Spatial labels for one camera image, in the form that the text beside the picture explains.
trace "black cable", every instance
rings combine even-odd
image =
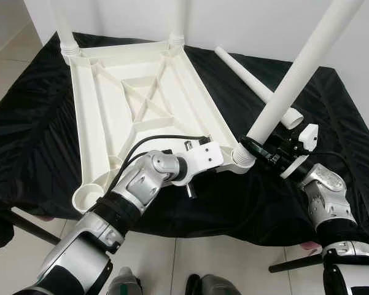
[[[134,151],[143,143],[145,143],[146,141],[149,140],[159,140],[159,139],[172,139],[172,138],[177,138],[180,140],[206,140],[207,137],[206,136],[187,136],[187,135],[154,135],[154,136],[150,136],[150,137],[146,137],[143,140],[138,141],[128,152],[127,156],[125,157],[122,166],[120,167],[120,169],[117,172],[117,175],[115,176],[115,178],[112,180],[111,185],[109,186],[107,192],[105,193],[105,195],[107,195],[108,193],[111,192],[111,190],[113,190],[113,188],[116,186],[118,180],[120,179],[121,175],[124,172],[124,169],[126,167],[128,167],[128,165],[134,160],[130,158],[132,156],[132,154],[134,153]]]
[[[339,158],[342,163],[344,164],[345,168],[347,169],[349,176],[351,177],[352,181],[353,181],[353,175],[352,175],[352,171],[351,168],[349,168],[348,162],[347,160],[343,157],[343,155],[337,153],[337,152],[332,152],[332,151],[320,151],[320,152],[302,152],[302,155],[334,155],[335,157]]]
[[[141,153],[139,153],[138,155],[135,155],[134,157],[132,157],[132,158],[131,158],[131,160],[129,160],[129,161],[126,163],[126,165],[125,165],[124,169],[125,169],[125,168],[127,168],[128,166],[130,166],[130,165],[131,165],[131,163],[132,163],[132,162],[134,162],[137,158],[142,157],[143,155],[146,155],[147,153],[148,153],[148,152],[141,152]]]

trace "robotic arm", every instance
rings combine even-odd
[[[316,141],[317,136],[312,134],[309,138]],[[316,143],[291,138],[271,152],[250,138],[243,138],[241,143],[281,177],[295,181],[306,193],[309,217],[323,248],[326,295],[369,294],[368,238],[352,215],[344,180],[295,152],[305,150],[306,143],[314,149]]]
[[[32,294],[98,294],[112,271],[106,252],[115,253],[160,188],[188,184],[194,175],[223,163],[215,142],[181,154],[150,151],[117,185],[84,214],[46,257]]]

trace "gray shoe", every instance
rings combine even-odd
[[[233,284],[215,275],[202,278],[202,295],[241,295]]]
[[[143,295],[141,281],[129,267],[122,267],[109,285],[107,295]]]

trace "black fabric cover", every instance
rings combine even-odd
[[[76,34],[76,39],[81,47],[142,42],[87,34]],[[245,135],[263,103],[213,51],[185,51],[235,137]],[[291,65],[233,56],[272,90]],[[369,131],[336,71],[319,68],[294,107],[306,123],[319,124],[318,150],[347,158],[356,194],[338,159],[311,156],[346,180],[353,214],[369,234]],[[281,126],[276,130],[283,131]],[[0,102],[0,208],[78,218],[71,197],[80,179],[70,71],[54,35]],[[305,195],[261,163],[245,175],[199,175],[194,186],[195,200],[188,199],[183,187],[164,188],[135,230],[169,237],[227,234],[260,245],[316,240]]]

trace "black tripod leg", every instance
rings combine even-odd
[[[298,269],[300,267],[314,266],[323,262],[322,255],[316,254],[292,261],[269,266],[269,272],[283,272],[285,270]]]
[[[58,242],[60,242],[60,239],[55,235],[52,235],[50,232],[47,232],[46,230],[40,228],[39,226],[12,211],[0,211],[0,217],[11,222],[14,226],[19,227],[20,229],[23,229],[48,243],[57,245]]]

